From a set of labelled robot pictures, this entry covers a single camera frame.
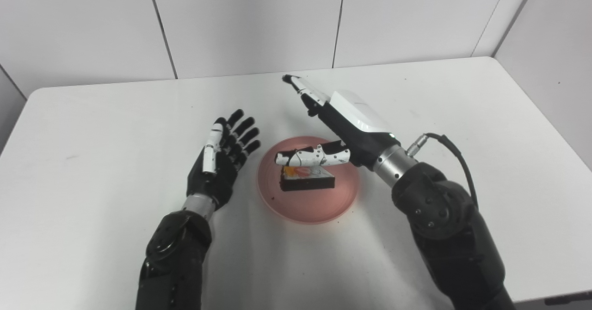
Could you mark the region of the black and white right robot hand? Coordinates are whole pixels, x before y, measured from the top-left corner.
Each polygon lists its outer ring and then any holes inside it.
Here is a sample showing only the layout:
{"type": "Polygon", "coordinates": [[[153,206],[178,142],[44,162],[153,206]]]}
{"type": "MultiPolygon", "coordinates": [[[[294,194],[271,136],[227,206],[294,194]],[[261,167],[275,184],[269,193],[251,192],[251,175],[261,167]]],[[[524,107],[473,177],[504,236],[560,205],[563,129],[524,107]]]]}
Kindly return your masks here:
{"type": "Polygon", "coordinates": [[[339,139],[317,146],[277,152],[275,164],[312,167],[350,162],[357,167],[372,168],[385,150],[400,145],[376,113],[358,100],[354,93],[334,91],[328,96],[307,84],[304,78],[293,74],[284,74],[283,81],[298,93],[308,116],[319,119],[339,139]]]}

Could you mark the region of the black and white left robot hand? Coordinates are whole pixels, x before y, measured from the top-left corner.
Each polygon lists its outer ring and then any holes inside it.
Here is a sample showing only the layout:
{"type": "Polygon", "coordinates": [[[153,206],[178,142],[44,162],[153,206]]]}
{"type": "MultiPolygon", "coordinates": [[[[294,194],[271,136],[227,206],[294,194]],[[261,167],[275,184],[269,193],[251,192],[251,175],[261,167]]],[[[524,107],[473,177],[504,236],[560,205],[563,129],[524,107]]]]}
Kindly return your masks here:
{"type": "Polygon", "coordinates": [[[238,172],[261,146],[258,135],[254,118],[246,118],[241,108],[229,118],[216,119],[188,174],[186,195],[205,195],[213,201],[215,209],[227,204],[238,172]]]}

